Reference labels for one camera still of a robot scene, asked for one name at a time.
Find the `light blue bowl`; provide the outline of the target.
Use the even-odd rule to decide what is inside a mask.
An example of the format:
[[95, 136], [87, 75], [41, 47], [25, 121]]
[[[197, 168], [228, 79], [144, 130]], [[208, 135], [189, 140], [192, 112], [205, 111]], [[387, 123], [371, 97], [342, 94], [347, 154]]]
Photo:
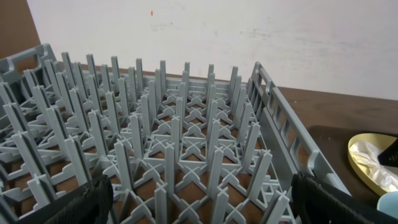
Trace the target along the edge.
[[377, 201], [377, 210], [398, 219], [398, 191], [388, 192]]

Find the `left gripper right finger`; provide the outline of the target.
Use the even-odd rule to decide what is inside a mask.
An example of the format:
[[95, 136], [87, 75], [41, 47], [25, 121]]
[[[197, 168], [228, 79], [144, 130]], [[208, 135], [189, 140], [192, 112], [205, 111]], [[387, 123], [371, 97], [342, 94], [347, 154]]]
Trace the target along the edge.
[[397, 224], [396, 218], [359, 202], [310, 174], [294, 174], [291, 187], [294, 213], [302, 223]]

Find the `clear plastic wrapper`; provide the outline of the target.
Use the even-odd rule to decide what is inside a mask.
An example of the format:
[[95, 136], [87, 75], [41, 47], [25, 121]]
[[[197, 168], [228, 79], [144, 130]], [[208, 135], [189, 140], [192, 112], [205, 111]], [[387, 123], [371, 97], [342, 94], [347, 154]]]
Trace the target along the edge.
[[381, 152], [365, 140], [352, 142], [348, 147], [349, 162], [355, 173], [378, 195], [397, 191], [397, 168], [381, 165], [377, 158]]

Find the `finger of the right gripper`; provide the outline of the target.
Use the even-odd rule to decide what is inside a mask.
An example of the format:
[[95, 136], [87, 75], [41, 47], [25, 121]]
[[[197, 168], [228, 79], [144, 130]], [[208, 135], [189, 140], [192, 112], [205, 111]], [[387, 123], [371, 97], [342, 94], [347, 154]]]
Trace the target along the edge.
[[388, 147], [377, 158], [383, 166], [397, 167], [397, 146]]

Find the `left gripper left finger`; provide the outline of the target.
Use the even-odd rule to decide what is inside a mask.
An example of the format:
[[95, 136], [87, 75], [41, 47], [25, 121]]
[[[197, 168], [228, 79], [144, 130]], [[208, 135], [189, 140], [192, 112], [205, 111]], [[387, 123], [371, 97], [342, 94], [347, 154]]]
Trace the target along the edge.
[[101, 174], [18, 221], [21, 224], [105, 224], [113, 206], [113, 188]]

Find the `yellow plate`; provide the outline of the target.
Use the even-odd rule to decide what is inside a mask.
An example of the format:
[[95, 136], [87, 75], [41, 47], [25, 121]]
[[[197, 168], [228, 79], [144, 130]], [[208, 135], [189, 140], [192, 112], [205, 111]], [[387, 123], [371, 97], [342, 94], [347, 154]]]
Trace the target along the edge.
[[397, 137], [357, 134], [349, 140], [348, 160], [357, 176], [378, 195], [397, 191]]

